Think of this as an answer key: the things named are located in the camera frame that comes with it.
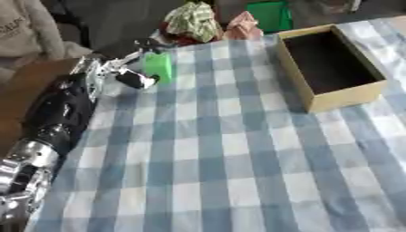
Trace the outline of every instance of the table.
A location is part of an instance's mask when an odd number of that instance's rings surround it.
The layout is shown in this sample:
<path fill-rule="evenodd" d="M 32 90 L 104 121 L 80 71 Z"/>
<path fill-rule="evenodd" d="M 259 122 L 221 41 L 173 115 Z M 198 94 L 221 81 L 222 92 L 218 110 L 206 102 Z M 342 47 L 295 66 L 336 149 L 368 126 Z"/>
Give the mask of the table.
<path fill-rule="evenodd" d="M 273 35 L 173 50 L 172 84 L 108 83 L 26 231 L 405 231 L 405 38 L 339 27 L 379 100 L 303 113 Z"/>

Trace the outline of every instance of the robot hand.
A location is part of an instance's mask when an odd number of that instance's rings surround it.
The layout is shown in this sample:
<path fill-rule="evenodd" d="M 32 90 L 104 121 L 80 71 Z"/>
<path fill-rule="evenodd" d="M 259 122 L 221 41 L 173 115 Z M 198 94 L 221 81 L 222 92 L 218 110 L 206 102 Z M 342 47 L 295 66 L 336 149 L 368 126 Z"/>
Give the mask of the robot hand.
<path fill-rule="evenodd" d="M 83 57 L 69 75 L 55 79 L 37 97 L 22 122 L 22 137 L 0 160 L 0 224 L 28 218 L 42 205 L 86 130 L 106 78 L 146 89 L 171 76 L 169 56 L 159 50 L 162 45 L 151 39 L 136 45 L 138 51 L 123 59 Z M 140 69 L 130 69 L 133 64 Z"/>

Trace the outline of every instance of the brown box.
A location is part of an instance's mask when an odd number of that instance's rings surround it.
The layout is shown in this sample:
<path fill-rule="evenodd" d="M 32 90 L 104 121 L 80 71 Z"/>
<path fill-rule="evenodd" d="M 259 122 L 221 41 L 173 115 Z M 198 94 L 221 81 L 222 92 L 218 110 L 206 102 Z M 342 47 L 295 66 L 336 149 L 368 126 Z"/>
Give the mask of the brown box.
<path fill-rule="evenodd" d="M 279 33 L 277 52 L 309 112 L 371 102 L 386 83 L 333 24 Z"/>

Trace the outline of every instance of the green block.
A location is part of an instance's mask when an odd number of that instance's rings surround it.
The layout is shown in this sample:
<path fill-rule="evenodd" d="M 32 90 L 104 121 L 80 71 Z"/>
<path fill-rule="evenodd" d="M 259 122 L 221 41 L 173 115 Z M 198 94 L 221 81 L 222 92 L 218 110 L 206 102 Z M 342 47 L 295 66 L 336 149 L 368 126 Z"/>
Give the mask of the green block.
<path fill-rule="evenodd" d="M 172 61 L 169 53 L 146 53 L 142 58 L 142 70 L 148 76 L 158 75 L 159 82 L 172 80 Z"/>

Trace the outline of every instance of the crumpled bag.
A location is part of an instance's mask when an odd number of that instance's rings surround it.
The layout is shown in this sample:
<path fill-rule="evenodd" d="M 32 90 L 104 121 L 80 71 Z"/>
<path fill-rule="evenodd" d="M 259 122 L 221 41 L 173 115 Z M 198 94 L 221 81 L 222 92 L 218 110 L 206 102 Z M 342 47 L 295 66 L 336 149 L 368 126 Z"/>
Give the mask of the crumpled bag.
<path fill-rule="evenodd" d="M 241 13 L 234 18 L 227 26 L 223 34 L 224 40 L 246 40 L 256 39 L 264 35 L 264 32 L 257 28 L 258 21 L 248 11 Z"/>
<path fill-rule="evenodd" d="M 188 2 L 171 11 L 165 17 L 165 23 L 168 24 L 165 29 L 168 34 L 187 36 L 201 43 L 222 35 L 211 6 L 203 2 Z"/>

